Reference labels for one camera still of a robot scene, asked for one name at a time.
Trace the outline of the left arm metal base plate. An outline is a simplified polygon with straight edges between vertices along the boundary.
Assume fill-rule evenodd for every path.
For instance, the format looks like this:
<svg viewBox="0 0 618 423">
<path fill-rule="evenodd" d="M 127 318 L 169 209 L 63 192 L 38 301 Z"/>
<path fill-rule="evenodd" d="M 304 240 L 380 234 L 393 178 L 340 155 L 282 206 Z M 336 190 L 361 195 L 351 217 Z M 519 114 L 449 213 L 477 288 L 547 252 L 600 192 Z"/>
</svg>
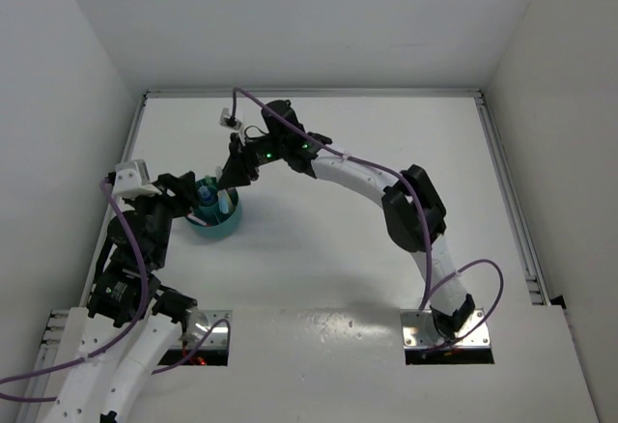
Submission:
<svg viewBox="0 0 618 423">
<path fill-rule="evenodd" d="M 188 317 L 187 329 L 183 340 L 190 347 L 195 347 L 205 335 L 208 338 L 201 348 L 207 350 L 223 349 L 228 343 L 228 325 L 232 323 L 231 310 L 192 310 Z"/>
</svg>

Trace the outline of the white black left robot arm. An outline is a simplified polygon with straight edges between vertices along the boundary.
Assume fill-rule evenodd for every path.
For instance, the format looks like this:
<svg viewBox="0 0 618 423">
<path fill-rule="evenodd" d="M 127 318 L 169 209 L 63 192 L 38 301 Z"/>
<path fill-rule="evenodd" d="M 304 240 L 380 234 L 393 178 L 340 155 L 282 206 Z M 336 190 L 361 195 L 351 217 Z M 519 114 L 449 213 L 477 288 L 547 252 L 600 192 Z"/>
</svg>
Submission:
<svg viewBox="0 0 618 423">
<path fill-rule="evenodd" d="M 181 338 L 197 302 L 162 287 L 174 219 L 198 203 L 195 176 L 150 180 L 137 163 L 116 167 L 101 185 L 115 213 L 107 226 L 87 318 L 46 422 L 124 422 L 155 366 Z"/>
</svg>

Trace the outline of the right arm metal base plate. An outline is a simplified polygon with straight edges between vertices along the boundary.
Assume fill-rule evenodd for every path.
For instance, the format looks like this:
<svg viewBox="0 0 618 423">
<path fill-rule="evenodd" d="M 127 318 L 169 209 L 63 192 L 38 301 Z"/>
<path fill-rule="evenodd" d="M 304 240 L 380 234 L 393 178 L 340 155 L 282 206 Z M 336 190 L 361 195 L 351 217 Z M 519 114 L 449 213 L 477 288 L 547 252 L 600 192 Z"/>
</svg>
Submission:
<svg viewBox="0 0 618 423">
<path fill-rule="evenodd" d="M 462 349 L 488 349 L 491 338 L 483 309 L 476 309 L 454 337 L 446 334 L 445 324 L 435 321 L 431 310 L 403 310 L 400 312 L 403 344 L 406 351 L 424 351 L 439 346 Z"/>
</svg>

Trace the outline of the blue highlighter marker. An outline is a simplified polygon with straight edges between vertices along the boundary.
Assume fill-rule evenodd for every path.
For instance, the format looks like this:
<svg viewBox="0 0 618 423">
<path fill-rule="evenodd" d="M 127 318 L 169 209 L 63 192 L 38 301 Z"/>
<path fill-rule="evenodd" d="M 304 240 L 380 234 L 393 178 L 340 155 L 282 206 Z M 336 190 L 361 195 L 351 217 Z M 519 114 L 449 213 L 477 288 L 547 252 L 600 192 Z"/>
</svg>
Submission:
<svg viewBox="0 0 618 423">
<path fill-rule="evenodd" d="M 215 167 L 215 177 L 216 177 L 216 185 L 220 186 L 220 180 L 222 177 L 222 167 L 221 166 Z M 217 189 L 217 202 L 218 202 L 219 210 L 221 213 L 223 214 L 230 213 L 230 207 L 231 207 L 230 197 L 229 197 L 228 191 L 225 188 Z"/>
</svg>

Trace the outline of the clear blue spray bottle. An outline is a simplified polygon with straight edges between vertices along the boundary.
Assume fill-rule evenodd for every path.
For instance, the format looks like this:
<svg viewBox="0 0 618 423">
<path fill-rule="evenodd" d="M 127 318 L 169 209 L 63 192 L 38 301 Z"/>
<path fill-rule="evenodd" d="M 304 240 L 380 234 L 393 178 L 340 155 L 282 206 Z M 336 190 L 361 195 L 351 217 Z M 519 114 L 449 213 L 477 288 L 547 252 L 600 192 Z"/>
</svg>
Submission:
<svg viewBox="0 0 618 423">
<path fill-rule="evenodd" d="M 198 196 L 201 207 L 210 207 L 217 201 L 216 190 L 211 190 L 207 185 L 202 185 L 198 188 Z"/>
</svg>

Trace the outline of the red pen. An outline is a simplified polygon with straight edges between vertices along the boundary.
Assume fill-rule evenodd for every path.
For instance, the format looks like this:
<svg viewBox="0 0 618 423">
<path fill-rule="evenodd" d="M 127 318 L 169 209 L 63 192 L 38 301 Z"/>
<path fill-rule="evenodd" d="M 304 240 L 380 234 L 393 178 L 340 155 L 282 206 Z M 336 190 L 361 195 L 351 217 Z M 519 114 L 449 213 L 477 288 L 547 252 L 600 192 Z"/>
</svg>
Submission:
<svg viewBox="0 0 618 423">
<path fill-rule="evenodd" d="M 196 215 L 194 214 L 190 214 L 186 217 L 188 220 L 194 222 L 195 224 L 202 226 L 202 227 L 210 227 L 210 224 L 200 218 L 198 218 Z"/>
</svg>

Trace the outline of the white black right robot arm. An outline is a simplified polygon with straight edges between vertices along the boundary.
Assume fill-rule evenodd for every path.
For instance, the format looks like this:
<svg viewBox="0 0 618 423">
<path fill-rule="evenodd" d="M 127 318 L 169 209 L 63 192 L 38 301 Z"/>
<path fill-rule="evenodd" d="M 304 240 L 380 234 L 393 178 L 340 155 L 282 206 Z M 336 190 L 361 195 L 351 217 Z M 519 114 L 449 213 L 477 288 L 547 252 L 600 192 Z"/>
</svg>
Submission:
<svg viewBox="0 0 618 423">
<path fill-rule="evenodd" d="M 266 131 L 249 137 L 237 109 L 223 109 L 219 123 L 232 133 L 218 187 L 249 186 L 262 166 L 282 160 L 299 174 L 337 183 L 377 204 L 388 236 L 419 267 L 425 282 L 422 307 L 430 309 L 437 333 L 455 340 L 475 303 L 457 278 L 445 237 L 446 209 L 426 171 L 412 165 L 396 172 L 347 155 L 329 137 L 306 130 L 286 99 L 263 105 L 261 114 Z"/>
</svg>

